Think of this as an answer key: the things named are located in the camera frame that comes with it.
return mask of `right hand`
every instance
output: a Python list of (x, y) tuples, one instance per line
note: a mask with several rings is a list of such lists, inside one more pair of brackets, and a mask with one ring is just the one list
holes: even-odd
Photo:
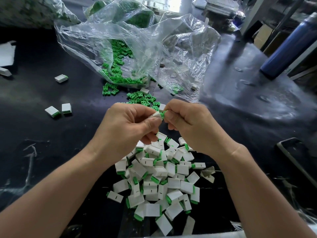
[(241, 144), (235, 142), (212, 117), (206, 106), (172, 99), (165, 107), (168, 129), (178, 130), (186, 143), (216, 162), (234, 153)]

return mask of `black workbench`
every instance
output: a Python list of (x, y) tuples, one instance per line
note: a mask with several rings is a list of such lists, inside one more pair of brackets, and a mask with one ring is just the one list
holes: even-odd
[[(115, 102), (125, 102), (127, 90), (103, 97), (105, 81), (57, 43), (54, 31), (0, 29), (0, 41), (17, 40), (13, 76), (0, 77), (0, 210), (4, 209), (51, 171), (76, 155), (93, 137), (106, 110)], [(286, 75), (268, 80), (260, 72), (266, 60), (253, 44), (239, 34), (223, 34), (210, 64), (200, 102), (237, 142), (244, 144), (256, 162), (289, 199), (279, 177), (296, 185), (296, 200), (303, 208), (315, 208), (315, 189), (274, 145), (287, 138), (305, 141), (317, 130), (316, 99), (304, 93)], [(69, 80), (58, 84), (54, 77), (65, 74)], [(161, 103), (173, 97), (157, 83), (150, 92)], [(44, 111), (49, 106), (72, 105), (72, 116), (52, 119)], [(160, 131), (175, 140), (179, 133), (162, 124)], [(36, 148), (37, 156), (27, 156)], [(196, 162), (215, 162), (194, 154)], [(106, 193), (119, 181), (112, 167), (96, 182), (74, 216), (72, 228), (82, 228), (81, 237), (149, 236), (156, 229), (153, 220), (140, 224), (124, 203), (107, 200)], [(238, 216), (221, 172), (215, 183), (200, 179), (201, 202), (190, 214), (195, 234), (233, 231), (230, 221)], [(181, 234), (186, 216), (173, 222), (173, 234)]]

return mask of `forearm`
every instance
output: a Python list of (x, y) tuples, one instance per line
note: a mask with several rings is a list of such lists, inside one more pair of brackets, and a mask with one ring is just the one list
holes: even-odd
[(59, 237), (102, 172), (82, 150), (0, 213), (0, 237)]
[(316, 237), (241, 146), (219, 162), (247, 237)]

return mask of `hand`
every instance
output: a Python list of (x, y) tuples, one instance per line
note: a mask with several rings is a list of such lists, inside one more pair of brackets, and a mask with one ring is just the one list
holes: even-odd
[(115, 103), (111, 106), (87, 145), (102, 164), (111, 166), (128, 155), (141, 140), (157, 141), (160, 118), (148, 118), (156, 111), (141, 104)]
[(172, 99), (165, 107), (168, 129), (178, 130), (187, 144), (215, 161), (239, 147), (212, 117), (206, 106)]

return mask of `blue bottle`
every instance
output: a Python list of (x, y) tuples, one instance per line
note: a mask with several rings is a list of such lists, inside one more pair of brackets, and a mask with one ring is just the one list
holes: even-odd
[(265, 75), (276, 78), (316, 40), (317, 13), (314, 12), (298, 25), (260, 70)]

